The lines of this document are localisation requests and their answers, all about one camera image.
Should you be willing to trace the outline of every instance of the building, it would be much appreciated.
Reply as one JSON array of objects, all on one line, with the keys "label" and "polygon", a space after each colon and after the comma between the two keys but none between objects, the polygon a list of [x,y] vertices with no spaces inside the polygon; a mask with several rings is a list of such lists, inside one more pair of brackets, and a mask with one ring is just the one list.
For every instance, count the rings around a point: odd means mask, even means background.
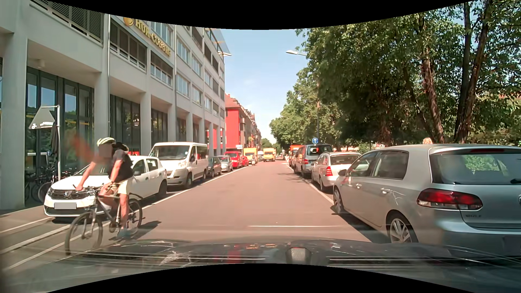
[{"label": "building", "polygon": [[260,141],[255,115],[226,94],[226,150],[260,148]]},{"label": "building", "polygon": [[225,129],[224,56],[218,29],[44,0],[2,1],[0,169],[8,172],[0,175],[0,209],[23,208],[22,174],[47,164],[40,154],[50,148],[51,131],[28,129],[44,105],[61,106],[62,167],[88,163],[69,147],[76,133],[92,146],[112,136],[148,154],[156,142],[203,142],[208,132],[210,148],[222,153],[213,136]]}]

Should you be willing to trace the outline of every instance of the car wheel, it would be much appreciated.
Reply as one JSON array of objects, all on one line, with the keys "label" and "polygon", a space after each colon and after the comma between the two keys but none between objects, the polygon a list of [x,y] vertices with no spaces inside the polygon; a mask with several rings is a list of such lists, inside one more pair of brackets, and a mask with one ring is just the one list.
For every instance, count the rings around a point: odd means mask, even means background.
[{"label": "car wheel", "polygon": [[387,235],[391,243],[418,243],[413,227],[402,214],[392,213],[386,222]]},{"label": "car wheel", "polygon": [[165,198],[167,189],[168,189],[168,185],[166,184],[166,180],[163,180],[163,182],[161,182],[161,185],[159,185],[159,191],[157,192],[156,197],[158,199]]},{"label": "car wheel", "polygon": [[342,203],[342,197],[340,197],[340,191],[336,187],[334,187],[334,190],[333,190],[333,204],[334,204],[334,211],[337,214],[345,213],[344,204]]}]

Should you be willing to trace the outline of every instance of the taillight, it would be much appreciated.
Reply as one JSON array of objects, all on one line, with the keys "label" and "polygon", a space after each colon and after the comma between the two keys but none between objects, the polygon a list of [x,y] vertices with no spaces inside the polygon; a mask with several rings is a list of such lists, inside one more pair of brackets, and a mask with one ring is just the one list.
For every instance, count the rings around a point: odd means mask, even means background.
[{"label": "taillight", "polygon": [[474,194],[434,188],[422,191],[416,203],[426,207],[452,210],[478,210],[483,207],[481,199]]}]

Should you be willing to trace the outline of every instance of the cyclist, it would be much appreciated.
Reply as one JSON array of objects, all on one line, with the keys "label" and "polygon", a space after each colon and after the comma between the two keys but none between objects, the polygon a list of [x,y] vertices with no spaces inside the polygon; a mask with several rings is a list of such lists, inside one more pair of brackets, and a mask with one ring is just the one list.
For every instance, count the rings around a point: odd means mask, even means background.
[{"label": "cyclist", "polygon": [[[81,181],[76,186],[77,191],[83,190],[83,184],[90,176],[91,171],[97,164],[106,166],[107,175],[110,182],[103,185],[100,195],[118,194],[121,204],[121,222],[123,224],[118,238],[127,238],[130,236],[127,226],[128,220],[128,190],[132,184],[133,171],[132,161],[128,156],[128,147],[121,142],[116,142],[112,137],[101,138],[97,141],[98,153],[94,156],[94,160],[83,173]],[[113,198],[100,198],[100,201],[111,206],[112,211],[117,211],[118,204]]]}]

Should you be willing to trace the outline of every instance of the rear windshield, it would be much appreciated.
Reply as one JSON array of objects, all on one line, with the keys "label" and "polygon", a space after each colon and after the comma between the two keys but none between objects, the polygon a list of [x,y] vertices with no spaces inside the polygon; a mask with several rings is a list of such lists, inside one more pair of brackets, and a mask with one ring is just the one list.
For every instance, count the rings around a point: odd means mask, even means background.
[{"label": "rear windshield", "polygon": [[360,157],[359,155],[338,155],[331,156],[331,165],[353,164]]},{"label": "rear windshield", "polygon": [[308,156],[319,156],[319,155],[321,155],[324,152],[332,153],[333,152],[333,148],[330,145],[328,145],[328,144],[324,144],[324,145],[310,145],[310,146],[307,147],[306,155],[308,155]]},{"label": "rear windshield", "polygon": [[431,155],[433,183],[521,185],[521,151],[476,151],[477,149],[473,149]]}]

